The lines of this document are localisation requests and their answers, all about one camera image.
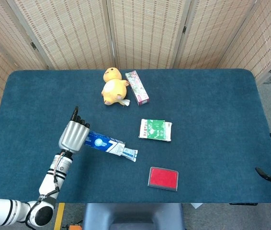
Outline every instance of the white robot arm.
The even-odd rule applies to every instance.
[[[61,152],[55,156],[47,171],[39,189],[38,200],[20,202],[0,199],[0,226],[23,222],[34,229],[31,225],[41,227],[51,220],[56,198],[73,162],[72,155],[80,151],[90,131],[90,125],[77,114],[78,107],[60,137]]]

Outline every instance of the plush toy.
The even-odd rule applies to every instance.
[[[124,100],[126,97],[129,85],[128,81],[122,80],[122,75],[117,68],[108,68],[103,75],[103,80],[106,82],[102,90],[103,101],[106,105],[111,105],[118,102],[122,105],[129,105],[129,100]]]

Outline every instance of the pink box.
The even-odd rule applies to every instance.
[[[139,75],[136,73],[136,71],[132,71],[130,73],[125,74],[127,80],[130,83],[132,92],[135,95],[136,101],[138,105],[143,105],[145,103],[149,102],[149,96],[144,89],[144,86],[139,78]]]

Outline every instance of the table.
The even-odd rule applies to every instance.
[[[124,76],[130,70],[122,70]],[[137,70],[150,97],[138,106],[103,104],[104,70],[12,73],[0,106],[0,198],[36,200],[76,105],[91,130],[138,149],[134,163],[83,147],[58,202],[271,202],[271,140],[251,72],[244,69]],[[142,118],[172,125],[171,142],[139,139]],[[147,186],[151,166],[179,172],[178,191]]]

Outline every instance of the blue toothpaste box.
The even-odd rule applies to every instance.
[[[125,147],[124,142],[94,131],[89,132],[84,144],[97,150],[113,153],[118,156],[122,155]]]

